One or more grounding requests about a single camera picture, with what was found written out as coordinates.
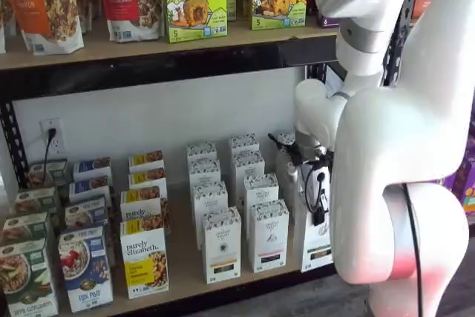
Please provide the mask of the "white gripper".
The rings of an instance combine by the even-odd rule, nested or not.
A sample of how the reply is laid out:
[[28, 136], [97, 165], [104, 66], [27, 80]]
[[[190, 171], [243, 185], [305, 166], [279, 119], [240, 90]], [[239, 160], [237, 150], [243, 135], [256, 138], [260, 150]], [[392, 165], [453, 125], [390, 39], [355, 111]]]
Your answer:
[[330, 210], [330, 170], [315, 164], [304, 181], [304, 198], [314, 226], [325, 223]]

